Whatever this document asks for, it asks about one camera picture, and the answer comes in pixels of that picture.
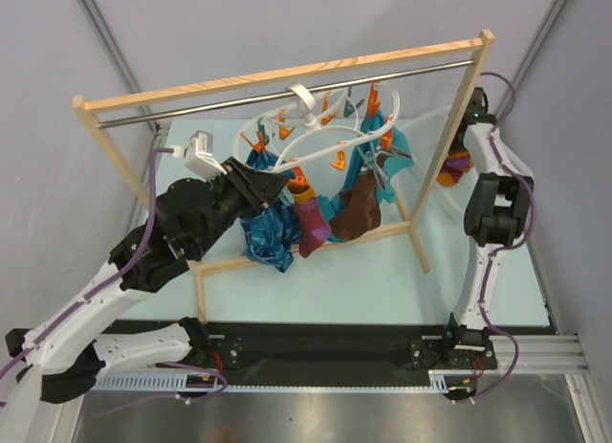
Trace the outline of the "wooden clothes rack frame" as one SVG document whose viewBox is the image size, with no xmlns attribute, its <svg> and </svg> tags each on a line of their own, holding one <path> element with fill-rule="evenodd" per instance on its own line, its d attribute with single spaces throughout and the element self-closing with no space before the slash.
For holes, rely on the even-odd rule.
<svg viewBox="0 0 612 443">
<path fill-rule="evenodd" d="M 102 122 L 102 120 L 99 118 L 99 114 L 128 108 L 142 107 L 144 105 L 155 103 L 167 103 L 174 100 L 197 98 L 210 94 L 239 90 L 269 83 L 287 82 L 287 88 L 290 89 L 293 84 L 301 84 L 301 80 L 306 77 L 321 76 L 339 71 L 350 71 L 360 68 L 370 68 L 402 61 L 468 53 L 470 54 L 469 60 L 474 60 L 475 64 L 467 68 L 463 68 L 466 72 L 463 75 L 461 85 L 450 108 L 446 128 L 438 146 L 438 155 L 446 158 L 446 154 L 450 147 L 452 134 L 459 127 L 460 115 L 462 112 L 466 111 L 469 95 L 475 89 L 476 78 L 482 73 L 483 68 L 490 56 L 490 51 L 494 42 L 495 37 L 493 33 L 490 30 L 485 29 L 477 37 L 466 40 L 406 48 L 398 51 L 356 56 L 339 60 L 329 60 L 308 65 L 248 74 L 240 77 L 221 78 L 182 86 L 174 86 L 155 91 L 139 92 L 104 100 L 86 100 L 83 96 L 76 96 L 73 99 L 73 109 L 79 116 L 82 123 L 106 153 L 109 160 L 119 171 L 121 177 L 134 191 L 137 199 L 141 203 L 146 203 L 149 200 L 149 196 L 145 191 L 144 184 L 142 181 L 137 179 L 133 167 L 127 162 L 115 140 L 110 136 L 109 131 L 112 128 L 98 128 L 98 124 Z M 331 107 L 331 105 L 333 105 L 339 98 L 339 95 L 334 95 L 332 91 L 311 94 L 309 92 L 310 88 L 305 88 L 306 90 L 304 92 L 303 99 L 307 102 L 307 104 L 299 109 L 286 111 L 284 114 L 279 115 L 278 117 L 282 121 L 286 123 L 302 122 L 306 113 L 311 112 L 314 115 L 318 115 L 322 111 Z M 296 129 L 294 131 L 284 129 L 281 133 L 278 133 L 270 124 L 264 124 L 262 122 L 259 123 L 254 129 L 256 130 L 257 135 L 257 140 L 254 142 L 255 144 L 261 138 L 263 138 L 265 141 L 272 142 L 279 140 L 287 145 L 290 140 L 295 137 L 295 135 L 302 132 L 300 129 Z M 443 161 L 440 160 L 433 163 L 430 166 L 429 174 L 431 176 L 437 176 L 442 164 Z M 417 225 L 420 220 L 417 219 L 417 216 L 413 214 L 411 210 L 406 209 L 404 201 L 401 198 L 397 198 L 394 203 L 398 209 L 398 212 L 402 216 L 402 222 L 366 233 L 361 237 L 361 241 L 367 242 L 371 240 L 379 240 L 388 236 L 406 233 L 410 239 L 411 245 L 423 272 L 429 273 L 431 267 L 426 256 L 425 249 L 417 233 Z"/>
</svg>

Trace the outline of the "steel hanging rod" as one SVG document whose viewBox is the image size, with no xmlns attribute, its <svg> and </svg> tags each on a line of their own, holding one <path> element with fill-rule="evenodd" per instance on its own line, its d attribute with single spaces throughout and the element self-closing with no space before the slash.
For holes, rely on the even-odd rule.
<svg viewBox="0 0 612 443">
<path fill-rule="evenodd" d="M 438 73 L 438 72 L 444 72 L 444 71 L 455 70 L 455 69 L 460 69 L 460 68 L 467 68 L 474 64 L 475 64 L 474 60 L 466 59 L 462 61 L 438 64 L 438 65 L 433 65 L 433 66 L 423 67 L 423 68 L 418 68 L 418 69 L 404 70 L 404 71 L 399 71 L 399 72 L 387 73 L 383 75 L 375 75 L 375 76 L 355 78 L 355 79 L 345 80 L 345 81 L 338 81 L 334 83 L 321 84 L 315 87 L 311 87 L 309 89 L 309 92 L 311 94 L 319 93 L 319 92 L 328 92 L 328 91 L 332 91 L 336 89 L 360 86 L 366 83 L 382 82 L 382 81 L 399 79 L 399 78 L 410 78 L 410 77 L 416 77 L 416 76 L 426 75 L 430 73 Z M 102 121 L 98 124 L 98 128 L 107 129 L 107 128 L 122 127 L 126 125 L 137 124 L 137 123 L 153 122 L 153 121 L 170 119 L 170 118 L 178 118 L 178 117 L 206 113 L 209 111 L 217 111 L 217 110 L 247 106 L 247 105 L 268 102 L 268 101 L 293 99 L 296 96 L 297 96 L 296 92 L 293 92 L 289 88 L 286 88 L 286 90 L 283 92 L 275 92 L 275 93 L 270 93 L 270 94 L 265 94 L 265 95 L 247 97 L 243 99 L 219 101 L 219 102 L 203 104 L 199 106 L 172 109 L 172 110 L 151 113 L 151 114 L 146 114 L 146 115 L 139 115 L 139 116 L 132 116 L 132 117 L 127 117 L 127 118 L 115 119 L 115 120 Z"/>
</svg>

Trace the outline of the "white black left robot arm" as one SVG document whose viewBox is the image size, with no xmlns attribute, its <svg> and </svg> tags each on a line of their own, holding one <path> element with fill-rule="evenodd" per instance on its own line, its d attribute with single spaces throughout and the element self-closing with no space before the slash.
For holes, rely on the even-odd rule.
<svg viewBox="0 0 612 443">
<path fill-rule="evenodd" d="M 24 363 L 17 385 L 33 380 L 35 402 L 61 404 L 123 368 L 204 364 L 209 336 L 193 318 L 117 339 L 104 339 L 102 333 L 128 309 L 185 274 L 190 262 L 202 259 L 236 220 L 270 208 L 288 181 L 284 173 L 257 170 L 230 157 L 208 180 L 182 178 L 161 194 L 152 192 L 146 222 L 111 251 L 83 290 L 38 327 L 7 334 L 11 358 L 1 372 Z"/>
</svg>

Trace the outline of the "brown grey sock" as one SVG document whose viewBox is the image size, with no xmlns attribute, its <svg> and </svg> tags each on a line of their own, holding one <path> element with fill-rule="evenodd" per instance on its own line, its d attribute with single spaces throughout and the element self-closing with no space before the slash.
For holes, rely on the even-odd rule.
<svg viewBox="0 0 612 443">
<path fill-rule="evenodd" d="M 367 169 L 360 173 L 352 188 L 339 193 L 342 209 L 329 221 L 336 238 L 352 241 L 381 225 L 377 191 L 375 175 L 371 169 Z"/>
</svg>

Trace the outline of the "socks pile in basket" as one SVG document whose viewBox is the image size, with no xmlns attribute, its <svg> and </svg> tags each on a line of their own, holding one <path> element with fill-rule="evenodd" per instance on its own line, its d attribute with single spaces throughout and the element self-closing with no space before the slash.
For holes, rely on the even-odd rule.
<svg viewBox="0 0 612 443">
<path fill-rule="evenodd" d="M 469 151 L 462 145 L 452 146 L 436 177 L 443 188 L 450 188 L 459 183 L 474 166 Z"/>
</svg>

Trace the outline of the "teal plain cloth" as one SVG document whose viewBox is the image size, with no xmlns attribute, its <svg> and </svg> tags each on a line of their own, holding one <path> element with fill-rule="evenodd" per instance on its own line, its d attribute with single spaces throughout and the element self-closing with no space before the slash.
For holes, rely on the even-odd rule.
<svg viewBox="0 0 612 443">
<path fill-rule="evenodd" d="M 348 193 L 356 185 L 358 176 L 370 169 L 373 162 L 378 166 L 374 181 L 377 200 L 394 203 L 397 200 L 397 193 L 392 187 L 392 179 L 401 170 L 414 166 L 407 138 L 397 126 L 393 126 L 376 140 L 360 144 L 352 150 L 339 193 L 331 198 L 323 195 L 318 197 L 325 220 L 331 220 L 344 210 L 347 201 L 341 201 L 340 195 Z"/>
</svg>

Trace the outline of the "maroon purple yellow sock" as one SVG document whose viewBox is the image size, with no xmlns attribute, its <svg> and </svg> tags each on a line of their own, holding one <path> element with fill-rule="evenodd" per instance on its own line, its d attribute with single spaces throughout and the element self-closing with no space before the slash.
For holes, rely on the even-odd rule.
<svg viewBox="0 0 612 443">
<path fill-rule="evenodd" d="M 331 227 L 321 212 L 312 187 L 291 183 L 289 190 L 295 199 L 293 209 L 301 228 L 298 252 L 301 257 L 307 258 L 328 240 Z"/>
</svg>

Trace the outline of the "white round clip hanger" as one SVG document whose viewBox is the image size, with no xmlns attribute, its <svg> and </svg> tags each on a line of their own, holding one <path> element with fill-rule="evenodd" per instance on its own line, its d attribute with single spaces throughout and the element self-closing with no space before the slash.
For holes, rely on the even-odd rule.
<svg viewBox="0 0 612 443">
<path fill-rule="evenodd" d="M 380 103 L 378 101 L 379 87 L 384 88 L 390 94 L 391 98 L 393 99 L 393 109 L 391 113 L 384 118 L 381 126 L 374 130 L 362 131 L 361 123 L 368 119 L 375 119 L 380 110 Z M 375 147 L 380 146 L 385 149 L 393 146 L 393 129 L 395 128 L 395 123 L 398 119 L 401 98 L 399 92 L 389 82 L 382 81 L 373 82 L 371 84 L 370 98 L 368 100 L 366 113 L 362 118 L 356 116 L 355 122 L 352 126 L 331 123 L 338 112 L 344 109 L 346 104 L 354 104 L 352 99 L 349 97 L 349 89 L 347 87 L 334 88 L 332 90 L 332 93 L 334 95 L 339 95 L 339 98 L 333 105 L 331 105 L 331 107 L 322 111 L 318 115 L 308 112 L 304 115 L 302 122 L 296 123 L 286 123 L 278 117 L 279 115 L 284 114 L 286 111 L 299 109 L 307 104 L 307 102 L 303 99 L 303 95 L 306 90 L 303 85 L 299 83 L 293 84 L 290 87 L 290 90 L 292 92 L 298 92 L 296 103 L 260 114 L 247 121 L 247 123 L 241 127 L 240 131 L 236 134 L 232 145 L 232 156 L 234 158 L 242 162 L 246 160 L 246 158 L 241 155 L 240 144 L 243 142 L 249 144 L 253 151 L 257 149 L 264 151 L 268 147 L 273 146 L 272 141 L 265 141 L 265 139 L 261 138 L 255 144 L 247 137 L 246 132 L 252 128 L 256 128 L 261 122 L 264 124 L 270 124 L 278 133 L 281 133 L 284 129 L 289 129 L 291 131 L 300 129 L 302 131 L 300 134 L 295 135 L 295 137 L 290 140 L 284 149 L 277 154 L 276 162 L 268 169 L 270 173 L 284 172 L 297 166 L 303 166 L 330 154 L 334 155 L 362 144 L 372 144 Z M 328 144 L 318 151 L 305 154 L 297 158 L 293 158 L 291 156 L 291 152 L 299 145 L 305 143 L 308 139 L 329 132 L 345 134 L 347 137 L 340 140 L 336 144 Z"/>
</svg>

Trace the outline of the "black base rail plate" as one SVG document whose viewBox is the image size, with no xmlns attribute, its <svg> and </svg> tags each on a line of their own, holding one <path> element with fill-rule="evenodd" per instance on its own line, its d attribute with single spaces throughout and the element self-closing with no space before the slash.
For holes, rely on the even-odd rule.
<svg viewBox="0 0 612 443">
<path fill-rule="evenodd" d="M 500 348 L 469 368 L 441 357 L 440 325 L 210 322 L 209 341 L 186 365 L 221 368 L 238 387 L 394 388 L 426 383 L 426 372 L 493 370 Z"/>
</svg>

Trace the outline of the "dark blue patterned cloth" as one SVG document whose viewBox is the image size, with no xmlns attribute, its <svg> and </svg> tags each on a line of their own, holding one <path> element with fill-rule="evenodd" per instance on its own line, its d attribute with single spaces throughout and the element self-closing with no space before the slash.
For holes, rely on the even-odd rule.
<svg viewBox="0 0 612 443">
<path fill-rule="evenodd" d="M 297 215 L 290 204 L 280 199 L 253 218 L 241 219 L 245 235 L 242 256 L 285 273 L 294 262 L 292 247 L 301 238 Z"/>
</svg>

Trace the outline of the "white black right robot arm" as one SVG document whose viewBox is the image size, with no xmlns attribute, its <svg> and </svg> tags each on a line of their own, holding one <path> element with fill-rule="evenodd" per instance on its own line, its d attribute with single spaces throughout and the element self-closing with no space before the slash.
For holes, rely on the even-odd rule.
<svg viewBox="0 0 612 443">
<path fill-rule="evenodd" d="M 481 87 L 472 92 L 438 182 L 448 188 L 471 170 L 477 177 L 463 216 L 468 268 L 441 343 L 441 357 L 455 368 L 493 355 L 490 307 L 497 274 L 507 252 L 525 242 L 533 212 L 533 173 L 501 142 L 498 119 Z"/>
</svg>

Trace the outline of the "aluminium table frame rail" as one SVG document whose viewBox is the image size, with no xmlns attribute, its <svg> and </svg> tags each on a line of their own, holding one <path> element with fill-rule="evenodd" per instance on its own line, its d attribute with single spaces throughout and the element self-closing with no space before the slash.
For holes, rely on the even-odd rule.
<svg viewBox="0 0 612 443">
<path fill-rule="evenodd" d="M 527 369 L 535 369 L 537 367 L 565 368 L 572 365 L 582 365 L 583 363 L 582 351 L 578 342 L 561 337 L 545 336 L 539 338 L 525 336 L 508 338 L 500 336 L 493 337 L 489 341 L 494 346 L 500 348 L 502 352 L 501 364 L 491 371 L 510 370 L 517 367 L 525 367 Z M 204 347 L 196 348 L 194 352 L 187 356 L 200 352 Z M 115 374 L 137 371 L 146 367 L 177 368 L 181 365 L 187 367 L 196 366 L 184 364 L 184 359 L 177 361 L 146 360 L 145 358 L 134 360 L 128 359 L 125 354 L 118 351 L 110 350 L 106 353 L 98 353 L 93 347 L 89 347 L 85 354 L 79 358 L 72 372 L 76 376 L 90 377 L 95 381 L 99 381 Z M 219 366 L 207 368 L 222 374 Z M 475 365 L 473 368 L 478 371 L 487 371 L 483 366 L 479 365 Z M 440 369 L 436 366 L 428 370 L 431 369 L 452 370 L 448 368 Z"/>
</svg>

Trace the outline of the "white perforated plastic basket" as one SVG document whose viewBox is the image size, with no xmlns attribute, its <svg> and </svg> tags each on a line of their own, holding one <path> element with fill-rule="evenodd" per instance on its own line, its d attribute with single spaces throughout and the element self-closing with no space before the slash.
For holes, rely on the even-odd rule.
<svg viewBox="0 0 612 443">
<path fill-rule="evenodd" d="M 418 220 L 425 217 L 427 202 L 435 200 L 452 219 L 461 221 L 482 172 L 494 172 L 509 178 L 517 174 L 530 183 L 534 180 L 533 171 L 502 141 L 501 130 L 491 123 L 478 122 L 470 125 L 465 132 L 465 143 L 471 152 L 468 168 L 454 169 L 458 176 L 448 176 L 443 184 L 439 183 L 437 177 L 429 173 L 433 163 L 445 160 L 438 155 L 438 146 L 449 112 L 448 106 L 442 107 L 402 126 L 421 184 L 411 209 Z"/>
</svg>

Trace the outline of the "orange hanger clip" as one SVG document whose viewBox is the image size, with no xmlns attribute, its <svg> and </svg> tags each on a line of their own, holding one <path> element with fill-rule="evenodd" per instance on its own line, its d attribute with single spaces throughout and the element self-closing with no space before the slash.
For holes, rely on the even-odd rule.
<svg viewBox="0 0 612 443">
<path fill-rule="evenodd" d="M 289 189 L 291 194 L 302 194 L 308 191 L 311 186 L 299 166 L 293 168 L 294 177 L 290 178 L 287 184 L 287 188 Z"/>
</svg>

